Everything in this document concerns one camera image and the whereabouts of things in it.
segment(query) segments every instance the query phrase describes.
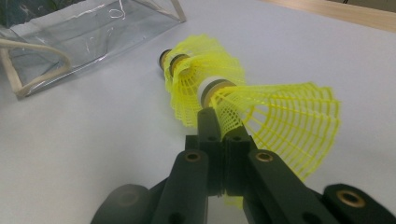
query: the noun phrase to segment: transparent pouch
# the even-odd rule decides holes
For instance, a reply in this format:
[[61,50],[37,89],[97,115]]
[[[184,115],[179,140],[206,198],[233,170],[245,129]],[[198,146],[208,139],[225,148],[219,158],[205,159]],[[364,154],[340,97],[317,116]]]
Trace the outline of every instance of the transparent pouch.
[[32,2],[0,5],[0,59],[18,96],[30,95],[185,21],[177,0]]

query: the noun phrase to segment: plastic shuttlecock skirt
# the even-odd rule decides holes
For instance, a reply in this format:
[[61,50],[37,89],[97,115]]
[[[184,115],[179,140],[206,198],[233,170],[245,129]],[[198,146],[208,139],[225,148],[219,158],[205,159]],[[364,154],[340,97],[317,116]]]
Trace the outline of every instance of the plastic shuttlecock skirt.
[[258,148],[277,153],[305,179],[320,165],[339,126],[339,102],[313,83],[220,89],[211,106],[224,135],[245,125]]
[[170,87],[171,106],[175,117],[185,126],[197,126],[197,114],[202,109],[197,92],[202,82],[221,77],[234,85],[245,85],[245,72],[239,61],[227,53],[210,53],[188,58],[177,64]]
[[175,57],[187,55],[189,58],[192,58],[211,53],[226,53],[226,51],[217,39],[210,38],[207,35],[191,35],[178,43],[173,49],[166,51],[162,55],[163,60],[160,60],[160,65],[164,71],[166,89],[171,91],[173,74],[170,68],[172,65],[171,62]]

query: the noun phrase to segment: shuttlecock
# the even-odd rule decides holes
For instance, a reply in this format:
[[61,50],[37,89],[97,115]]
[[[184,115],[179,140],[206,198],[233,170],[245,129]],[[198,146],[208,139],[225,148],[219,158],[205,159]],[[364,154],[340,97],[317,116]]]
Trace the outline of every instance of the shuttlecock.
[[225,84],[212,91],[210,83],[203,82],[198,98],[215,109],[222,135],[244,125],[258,148],[277,153],[301,179],[327,155],[340,122],[339,101],[330,88]]
[[197,126],[197,113],[202,109],[197,92],[205,79],[222,77],[234,85],[245,85],[245,72],[239,61],[206,35],[189,37],[174,49],[166,50],[160,64],[175,117],[185,126]]

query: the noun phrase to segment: wooden edge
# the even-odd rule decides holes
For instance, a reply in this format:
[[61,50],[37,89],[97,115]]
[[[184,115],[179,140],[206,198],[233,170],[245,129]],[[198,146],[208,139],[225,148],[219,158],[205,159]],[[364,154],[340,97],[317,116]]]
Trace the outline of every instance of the wooden edge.
[[396,33],[396,13],[326,0],[261,0]]

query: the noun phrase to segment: white table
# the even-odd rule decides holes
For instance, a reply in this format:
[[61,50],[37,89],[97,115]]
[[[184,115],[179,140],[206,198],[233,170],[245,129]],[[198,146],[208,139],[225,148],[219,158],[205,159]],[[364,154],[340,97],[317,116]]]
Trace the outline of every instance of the white table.
[[[0,72],[0,223],[90,223],[114,188],[151,188],[195,134],[174,119],[157,59],[188,35],[217,38],[250,84],[315,81],[342,126],[306,185],[363,189],[396,214],[396,34],[259,1],[181,0],[188,21],[23,100]],[[246,223],[211,199],[208,223]]]

